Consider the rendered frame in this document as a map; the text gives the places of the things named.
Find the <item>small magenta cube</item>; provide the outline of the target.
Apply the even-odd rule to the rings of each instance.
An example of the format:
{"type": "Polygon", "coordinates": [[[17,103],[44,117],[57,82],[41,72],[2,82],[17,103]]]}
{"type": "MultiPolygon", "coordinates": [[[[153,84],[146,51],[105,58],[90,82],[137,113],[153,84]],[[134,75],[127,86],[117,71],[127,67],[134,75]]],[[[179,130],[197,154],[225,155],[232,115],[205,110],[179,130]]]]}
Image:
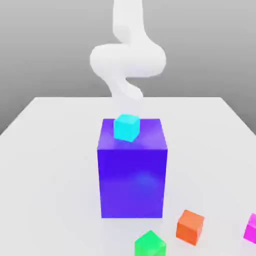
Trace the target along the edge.
{"type": "Polygon", "coordinates": [[[243,238],[256,244],[256,214],[252,213],[247,222],[243,238]]]}

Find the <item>small cyan cube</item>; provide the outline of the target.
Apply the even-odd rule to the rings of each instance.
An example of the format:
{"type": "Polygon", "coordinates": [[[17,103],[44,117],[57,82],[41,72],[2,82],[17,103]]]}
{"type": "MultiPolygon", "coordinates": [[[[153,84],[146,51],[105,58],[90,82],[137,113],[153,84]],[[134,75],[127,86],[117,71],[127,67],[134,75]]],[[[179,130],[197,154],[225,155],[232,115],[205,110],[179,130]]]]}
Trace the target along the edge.
{"type": "Polygon", "coordinates": [[[115,139],[133,142],[140,133],[140,117],[131,114],[121,114],[113,122],[115,139]]]}

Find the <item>small green cube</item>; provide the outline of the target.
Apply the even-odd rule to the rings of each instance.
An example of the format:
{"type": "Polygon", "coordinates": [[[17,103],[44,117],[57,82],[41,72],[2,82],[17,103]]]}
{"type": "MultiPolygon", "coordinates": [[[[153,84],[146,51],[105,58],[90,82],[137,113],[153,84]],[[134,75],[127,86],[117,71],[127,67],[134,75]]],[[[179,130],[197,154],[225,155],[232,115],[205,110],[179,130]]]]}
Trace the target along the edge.
{"type": "Polygon", "coordinates": [[[166,256],[167,244],[152,230],[134,242],[134,256],[166,256]]]}

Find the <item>large blue box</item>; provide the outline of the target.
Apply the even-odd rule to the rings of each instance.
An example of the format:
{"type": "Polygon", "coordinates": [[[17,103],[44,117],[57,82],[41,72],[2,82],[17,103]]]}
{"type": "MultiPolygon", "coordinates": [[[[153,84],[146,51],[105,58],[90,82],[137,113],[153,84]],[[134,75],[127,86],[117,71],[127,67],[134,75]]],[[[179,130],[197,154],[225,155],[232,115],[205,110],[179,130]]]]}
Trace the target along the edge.
{"type": "Polygon", "coordinates": [[[159,119],[141,119],[133,142],[115,139],[113,119],[103,119],[97,146],[102,218],[161,218],[167,160],[159,119]]]}

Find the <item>small orange cube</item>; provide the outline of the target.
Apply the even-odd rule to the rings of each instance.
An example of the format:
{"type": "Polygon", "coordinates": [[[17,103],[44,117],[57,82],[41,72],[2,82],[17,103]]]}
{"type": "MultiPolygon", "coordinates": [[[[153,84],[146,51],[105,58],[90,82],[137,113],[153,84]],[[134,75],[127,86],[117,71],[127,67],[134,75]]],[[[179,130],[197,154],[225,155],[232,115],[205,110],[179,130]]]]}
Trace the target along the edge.
{"type": "Polygon", "coordinates": [[[202,233],[205,218],[185,209],[178,219],[176,237],[195,246],[202,233]]]}

